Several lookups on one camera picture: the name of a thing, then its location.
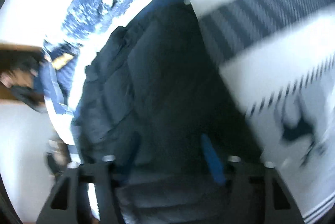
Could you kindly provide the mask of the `black puffer jacket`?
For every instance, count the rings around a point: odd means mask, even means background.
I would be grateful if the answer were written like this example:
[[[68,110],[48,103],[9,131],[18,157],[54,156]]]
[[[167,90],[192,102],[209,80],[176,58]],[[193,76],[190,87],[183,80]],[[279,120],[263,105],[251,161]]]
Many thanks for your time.
[[[222,223],[228,202],[202,149],[256,162],[261,154],[183,3],[116,28],[86,67],[75,120],[86,163],[113,155],[125,223]]]

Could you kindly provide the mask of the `blue striped pillow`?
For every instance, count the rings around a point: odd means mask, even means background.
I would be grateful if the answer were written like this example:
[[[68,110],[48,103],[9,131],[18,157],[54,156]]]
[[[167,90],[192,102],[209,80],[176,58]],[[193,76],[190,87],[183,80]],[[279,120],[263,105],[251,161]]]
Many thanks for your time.
[[[68,106],[68,98],[80,48],[66,41],[58,44],[44,41],[43,55],[40,78],[44,96],[51,100],[56,114],[72,114],[73,111]]]

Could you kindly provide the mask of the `white navy striped blanket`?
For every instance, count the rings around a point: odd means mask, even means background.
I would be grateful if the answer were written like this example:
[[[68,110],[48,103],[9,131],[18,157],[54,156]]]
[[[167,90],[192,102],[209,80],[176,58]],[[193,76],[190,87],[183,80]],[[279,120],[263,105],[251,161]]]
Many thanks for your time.
[[[86,67],[112,32],[154,9],[192,7],[206,51],[304,223],[334,223],[334,0],[134,0],[108,30],[77,45],[68,106],[47,110],[60,138],[77,147],[75,120]],[[77,147],[81,164],[84,164]]]

